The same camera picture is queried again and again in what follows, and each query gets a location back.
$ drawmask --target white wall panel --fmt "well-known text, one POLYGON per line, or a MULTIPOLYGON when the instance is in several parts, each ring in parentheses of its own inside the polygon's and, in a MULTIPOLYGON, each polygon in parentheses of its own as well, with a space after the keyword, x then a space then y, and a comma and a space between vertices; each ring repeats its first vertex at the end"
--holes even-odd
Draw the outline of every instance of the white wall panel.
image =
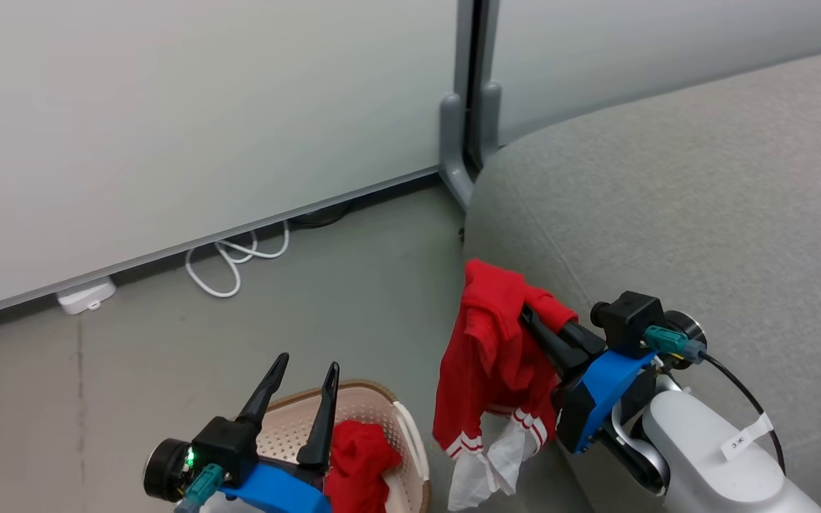
POLYGON ((821 52, 817 0, 502 0, 499 144, 590 110, 821 52))
POLYGON ((0 301, 434 166, 443 0, 2 0, 0 301))

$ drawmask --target red cloth in basket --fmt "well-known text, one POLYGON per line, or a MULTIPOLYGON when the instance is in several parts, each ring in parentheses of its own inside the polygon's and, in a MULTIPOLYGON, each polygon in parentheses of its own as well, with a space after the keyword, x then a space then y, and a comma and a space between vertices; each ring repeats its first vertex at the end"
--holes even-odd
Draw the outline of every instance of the red cloth in basket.
POLYGON ((388 485, 382 473, 401 464, 401 454, 378 423, 344 421, 331 441, 331 472, 325 494, 334 513, 385 513, 388 485))

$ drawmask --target gray metal frame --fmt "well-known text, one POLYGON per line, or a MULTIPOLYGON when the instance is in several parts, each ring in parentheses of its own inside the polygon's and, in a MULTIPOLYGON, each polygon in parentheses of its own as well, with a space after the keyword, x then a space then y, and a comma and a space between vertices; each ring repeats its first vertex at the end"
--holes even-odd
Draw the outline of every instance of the gray metal frame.
POLYGON ((490 81, 492 50, 496 42, 499 0, 481 0, 475 34, 475 62, 470 71, 473 87, 467 120, 466 146, 470 158, 482 168, 499 150, 499 107, 502 86, 490 81))
POLYGON ((454 92, 447 94, 439 105, 439 175, 465 211, 473 194, 473 180, 463 155, 474 5, 475 0, 458 0, 454 92))

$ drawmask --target white cable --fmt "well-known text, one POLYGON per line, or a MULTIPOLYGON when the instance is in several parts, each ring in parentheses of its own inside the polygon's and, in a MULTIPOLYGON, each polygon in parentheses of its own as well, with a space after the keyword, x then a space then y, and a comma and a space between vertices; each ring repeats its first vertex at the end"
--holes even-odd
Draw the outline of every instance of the white cable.
POLYGON ((232 298, 232 296, 237 295, 239 289, 242 286, 242 279, 239 274, 239 270, 237 269, 238 264, 247 263, 249 260, 252 260, 252 257, 259 257, 260 259, 277 259, 280 257, 281 254, 287 251, 287 247, 290 246, 290 227, 287 226, 287 221, 284 221, 284 244, 281 246, 280 250, 274 253, 261 253, 258 250, 258 239, 255 238, 255 231, 249 232, 252 235, 252 244, 251 247, 242 247, 240 244, 234 244, 225 240, 219 240, 215 242, 215 248, 217 252, 221 254, 221 257, 224 259, 224 262, 227 263, 227 266, 230 267, 230 271, 234 273, 234 288, 229 292, 218 292, 210 288, 205 282, 202 281, 196 275, 195 270, 192 269, 192 253, 195 252, 195 248, 193 247, 189 251, 186 251, 185 254, 185 270, 189 273, 189 276, 192 277, 192 281, 195 282, 195 285, 201 286, 202 290, 205 290, 208 294, 215 296, 215 298, 232 298), (231 247, 243 253, 244 256, 241 259, 234 259, 234 257, 230 256, 227 252, 227 247, 231 247))

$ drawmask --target white stripe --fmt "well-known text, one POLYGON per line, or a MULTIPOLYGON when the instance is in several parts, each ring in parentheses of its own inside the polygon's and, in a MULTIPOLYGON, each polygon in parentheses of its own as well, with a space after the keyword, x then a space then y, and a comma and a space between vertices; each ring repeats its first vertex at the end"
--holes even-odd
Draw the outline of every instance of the white stripe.
POLYGON ((525 413, 525 410, 518 408, 517 410, 515 410, 515 417, 517 417, 518 419, 522 419, 522 421, 520 422, 522 428, 531 429, 531 425, 533 425, 534 423, 534 417, 529 415, 529 413, 525 413))
POLYGON ((456 438, 455 441, 452 442, 452 445, 449 445, 449 447, 447 449, 445 449, 445 453, 447 455, 451 456, 451 455, 455 454, 455 451, 457 451, 461 447, 462 447, 462 438, 459 436, 459 438, 456 438))
POLYGON ((524 423, 527 422, 527 413, 525 413, 524 410, 522 410, 521 408, 518 408, 517 410, 515 410, 515 412, 512 413, 512 420, 518 423, 522 423, 522 425, 524 425, 524 423))
POLYGON ((470 447, 483 445, 483 440, 480 436, 478 436, 477 438, 468 438, 468 435, 466 435, 465 432, 462 431, 462 434, 460 434, 458 437, 460 440, 465 442, 465 444, 467 444, 470 447))
MULTIPOLYGON (((544 443, 547 442, 547 426, 544 425, 544 421, 537 417, 534 419, 534 429, 537 430, 538 434, 541 438, 544 439, 544 443)), ((540 446, 540 440, 537 441, 537 446, 540 446)))

